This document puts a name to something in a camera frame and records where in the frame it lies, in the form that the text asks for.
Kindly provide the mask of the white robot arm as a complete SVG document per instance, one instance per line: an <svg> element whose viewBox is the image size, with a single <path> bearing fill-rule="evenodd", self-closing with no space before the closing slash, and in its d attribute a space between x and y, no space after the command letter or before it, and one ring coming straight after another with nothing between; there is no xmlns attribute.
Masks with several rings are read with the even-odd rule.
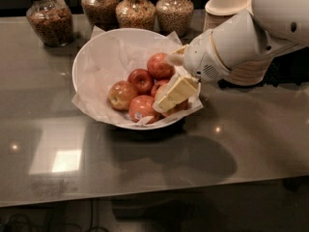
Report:
<svg viewBox="0 0 309 232"><path fill-rule="evenodd" d="M191 41L182 56L185 77L174 77L154 102L166 112L195 94L202 80L222 79L249 61L262 61L309 45L309 0L251 0L244 10Z"/></svg>

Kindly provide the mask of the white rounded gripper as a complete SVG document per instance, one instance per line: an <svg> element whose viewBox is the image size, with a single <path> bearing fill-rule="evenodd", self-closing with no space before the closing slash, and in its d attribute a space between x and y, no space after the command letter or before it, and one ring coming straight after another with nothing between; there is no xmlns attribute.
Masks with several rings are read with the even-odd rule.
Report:
<svg viewBox="0 0 309 232"><path fill-rule="evenodd" d="M168 54L165 62L171 66L183 65L194 77L207 83L218 81L230 73L217 52L212 30L205 31L189 45L185 44ZM153 109L160 113L167 112L196 95L199 81L194 77L178 74L173 76L157 90Z"/></svg>

